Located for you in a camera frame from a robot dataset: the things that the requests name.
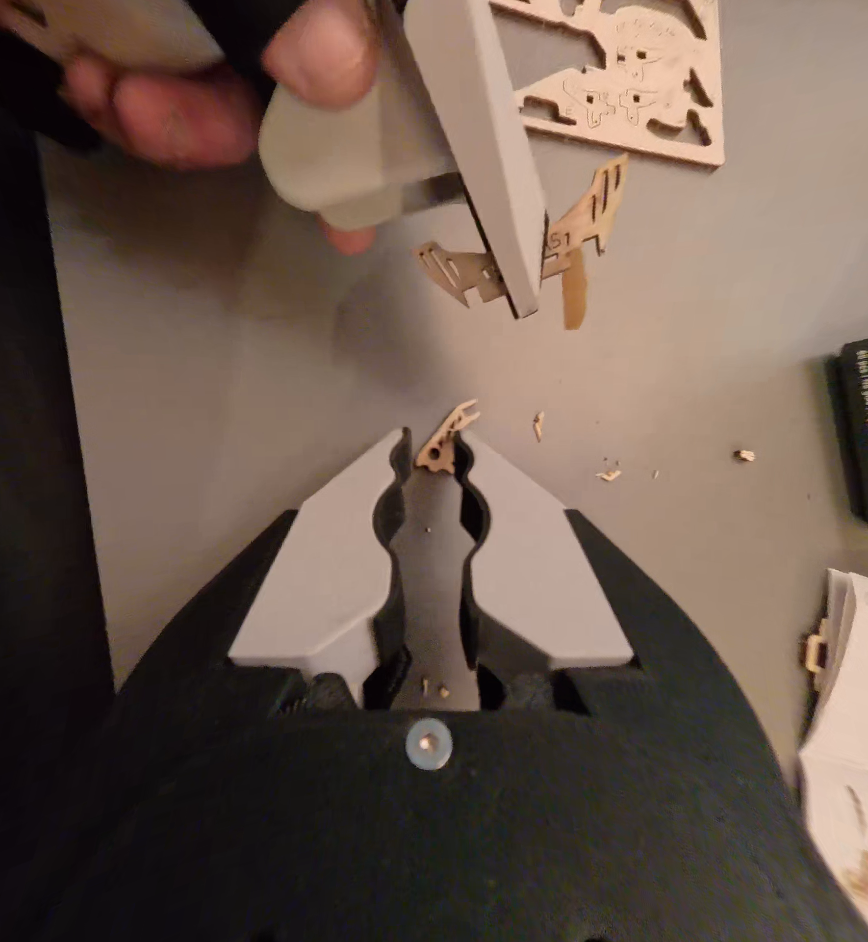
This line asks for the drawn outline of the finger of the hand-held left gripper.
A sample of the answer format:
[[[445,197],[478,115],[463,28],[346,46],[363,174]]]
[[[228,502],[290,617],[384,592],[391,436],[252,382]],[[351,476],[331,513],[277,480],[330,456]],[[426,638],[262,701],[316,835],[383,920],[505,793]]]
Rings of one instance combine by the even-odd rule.
[[[403,23],[513,316],[538,311],[548,213],[487,1],[408,1]]]

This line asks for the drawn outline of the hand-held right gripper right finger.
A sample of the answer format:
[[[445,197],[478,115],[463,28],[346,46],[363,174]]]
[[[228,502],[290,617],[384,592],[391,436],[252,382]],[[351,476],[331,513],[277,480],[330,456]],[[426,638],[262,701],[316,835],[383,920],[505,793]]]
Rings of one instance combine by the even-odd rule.
[[[628,665],[634,651],[566,506],[475,434],[455,441],[467,665],[499,681]]]

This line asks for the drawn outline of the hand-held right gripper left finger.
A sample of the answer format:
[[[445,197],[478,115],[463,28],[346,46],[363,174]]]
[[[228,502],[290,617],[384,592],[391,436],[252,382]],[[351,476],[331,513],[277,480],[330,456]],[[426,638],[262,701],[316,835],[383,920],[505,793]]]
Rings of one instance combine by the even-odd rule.
[[[410,430],[392,430],[301,505],[231,644],[234,665],[333,675],[359,707],[391,704],[411,661],[392,549],[411,462]]]

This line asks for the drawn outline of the wooden model assembly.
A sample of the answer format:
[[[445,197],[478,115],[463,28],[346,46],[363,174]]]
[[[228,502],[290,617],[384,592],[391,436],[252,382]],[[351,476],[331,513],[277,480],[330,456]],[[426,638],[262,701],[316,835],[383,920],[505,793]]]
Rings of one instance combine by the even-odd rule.
[[[594,172],[589,189],[548,229],[541,278],[560,279],[568,332],[578,331],[587,313],[584,244],[593,242],[598,255],[604,254],[623,200],[628,167],[628,155],[607,161]],[[428,242],[416,248],[413,256],[430,281],[465,307],[471,291],[484,303],[509,297],[490,253],[453,253]]]

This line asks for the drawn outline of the tan wooden strut part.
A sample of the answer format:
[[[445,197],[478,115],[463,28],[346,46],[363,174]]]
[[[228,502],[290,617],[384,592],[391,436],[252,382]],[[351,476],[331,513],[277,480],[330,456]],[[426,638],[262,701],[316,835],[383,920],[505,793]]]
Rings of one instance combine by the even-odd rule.
[[[479,412],[475,410],[477,402],[477,399],[470,399],[451,410],[421,446],[414,460],[415,468],[431,474],[455,474],[455,436],[479,418]]]

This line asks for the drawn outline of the wooden parts sheet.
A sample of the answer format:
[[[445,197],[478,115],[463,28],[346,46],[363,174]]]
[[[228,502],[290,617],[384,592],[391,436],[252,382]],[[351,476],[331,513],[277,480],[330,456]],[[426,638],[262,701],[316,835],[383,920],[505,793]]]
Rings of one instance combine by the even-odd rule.
[[[516,91],[529,132],[710,169],[724,165],[717,2],[491,6],[585,41],[593,55]]]

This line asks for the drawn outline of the person's left hand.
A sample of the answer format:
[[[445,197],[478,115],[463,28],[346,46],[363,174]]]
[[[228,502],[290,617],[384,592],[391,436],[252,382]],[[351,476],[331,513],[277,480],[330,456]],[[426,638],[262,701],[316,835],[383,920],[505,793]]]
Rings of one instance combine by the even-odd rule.
[[[263,47],[260,67],[300,101],[328,111],[365,97],[381,41],[366,2],[304,2]],[[263,105],[229,66],[191,77],[124,72],[92,53],[64,69],[73,111],[127,154],[176,171],[226,169],[258,143]]]

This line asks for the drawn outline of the small tan wooden part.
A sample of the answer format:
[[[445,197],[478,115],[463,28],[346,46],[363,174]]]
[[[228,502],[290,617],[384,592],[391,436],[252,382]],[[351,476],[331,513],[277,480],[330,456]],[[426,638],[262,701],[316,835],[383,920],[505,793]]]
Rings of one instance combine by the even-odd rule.
[[[803,643],[802,662],[814,691],[819,693],[827,679],[830,653],[830,622],[824,617]]]

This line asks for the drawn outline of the instruction booklet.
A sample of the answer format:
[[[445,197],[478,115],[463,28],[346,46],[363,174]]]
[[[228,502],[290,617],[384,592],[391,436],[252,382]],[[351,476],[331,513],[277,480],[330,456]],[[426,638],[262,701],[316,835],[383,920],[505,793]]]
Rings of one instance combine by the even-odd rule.
[[[868,924],[868,578],[828,570],[827,679],[798,750],[817,850]]]

